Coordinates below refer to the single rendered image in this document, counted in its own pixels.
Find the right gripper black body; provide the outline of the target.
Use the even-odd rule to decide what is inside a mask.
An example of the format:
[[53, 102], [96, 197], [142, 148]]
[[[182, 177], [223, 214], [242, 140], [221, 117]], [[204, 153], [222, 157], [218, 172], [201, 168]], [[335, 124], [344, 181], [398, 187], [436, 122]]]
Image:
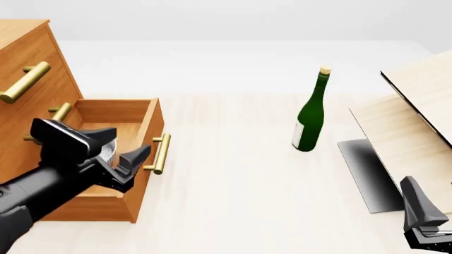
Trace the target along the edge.
[[404, 226], [403, 229], [411, 249], [452, 250], [452, 230], [440, 230], [437, 226]]

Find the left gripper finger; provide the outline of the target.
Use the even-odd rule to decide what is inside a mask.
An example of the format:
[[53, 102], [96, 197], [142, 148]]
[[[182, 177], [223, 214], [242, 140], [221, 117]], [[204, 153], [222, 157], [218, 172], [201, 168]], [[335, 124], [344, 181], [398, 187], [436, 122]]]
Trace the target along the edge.
[[136, 175], [140, 166], [147, 160], [151, 152], [150, 145], [142, 145], [138, 149], [119, 155], [119, 172], [125, 176]]
[[100, 153], [102, 147], [117, 137], [116, 128], [101, 128], [96, 130], [84, 130], [83, 135], [88, 137], [85, 146], [86, 153]]

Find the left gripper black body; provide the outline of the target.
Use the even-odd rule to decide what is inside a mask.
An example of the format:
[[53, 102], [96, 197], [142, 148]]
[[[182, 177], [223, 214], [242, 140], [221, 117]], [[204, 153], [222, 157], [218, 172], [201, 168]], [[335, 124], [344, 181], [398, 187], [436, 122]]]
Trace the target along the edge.
[[110, 188], [121, 193], [128, 192], [134, 186], [137, 165], [126, 156], [119, 157], [119, 163], [112, 168], [100, 156], [86, 160], [83, 163], [93, 185]]

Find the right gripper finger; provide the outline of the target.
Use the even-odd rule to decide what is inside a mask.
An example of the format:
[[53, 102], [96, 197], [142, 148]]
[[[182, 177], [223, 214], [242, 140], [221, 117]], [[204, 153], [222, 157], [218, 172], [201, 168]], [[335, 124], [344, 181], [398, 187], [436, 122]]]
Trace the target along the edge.
[[406, 176], [400, 182], [403, 193], [405, 219], [403, 229], [441, 226], [449, 221], [426, 196], [422, 188], [412, 176]]

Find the open wooden drawer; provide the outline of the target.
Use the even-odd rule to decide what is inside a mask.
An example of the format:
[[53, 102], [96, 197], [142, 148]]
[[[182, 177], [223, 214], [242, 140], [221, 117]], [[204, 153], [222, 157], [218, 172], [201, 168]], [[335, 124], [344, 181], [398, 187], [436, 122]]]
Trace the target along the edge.
[[[142, 145], [151, 146], [151, 153], [145, 164], [153, 164], [158, 148], [153, 138], [162, 135], [165, 124], [158, 99], [80, 99], [73, 105], [64, 123], [82, 130], [116, 128], [117, 151], [113, 164], [118, 164], [120, 154], [131, 152]], [[125, 194], [92, 186], [43, 217], [43, 220], [134, 223], [138, 218], [149, 177], [149, 171], [139, 169], [134, 187]]]

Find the wooden cabinet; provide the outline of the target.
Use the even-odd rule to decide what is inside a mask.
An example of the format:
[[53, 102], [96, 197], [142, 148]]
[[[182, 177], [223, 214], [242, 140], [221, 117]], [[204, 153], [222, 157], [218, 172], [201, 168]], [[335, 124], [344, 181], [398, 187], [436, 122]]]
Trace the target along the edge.
[[23, 140], [32, 120], [50, 119], [49, 107], [82, 99], [48, 20], [0, 20], [0, 92], [25, 75], [24, 66], [41, 61], [51, 66], [42, 78], [13, 104], [0, 100], [0, 183], [37, 166], [39, 146]]

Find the pale wooden shelf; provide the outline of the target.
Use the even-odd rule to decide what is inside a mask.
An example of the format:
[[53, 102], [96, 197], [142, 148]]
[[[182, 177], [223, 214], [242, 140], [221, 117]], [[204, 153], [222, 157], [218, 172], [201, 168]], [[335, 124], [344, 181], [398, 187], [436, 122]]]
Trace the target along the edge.
[[351, 107], [352, 115], [394, 184], [414, 177], [452, 215], [452, 49], [381, 76], [395, 94]]

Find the green wine bottle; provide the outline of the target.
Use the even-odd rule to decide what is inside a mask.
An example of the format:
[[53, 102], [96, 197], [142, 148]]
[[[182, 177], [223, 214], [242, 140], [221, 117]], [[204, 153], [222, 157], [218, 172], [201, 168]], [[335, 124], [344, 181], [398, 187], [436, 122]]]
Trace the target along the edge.
[[319, 139], [324, 122], [323, 98], [331, 69], [328, 66], [320, 67], [312, 95], [299, 111], [295, 121], [291, 143], [301, 152], [312, 151]]

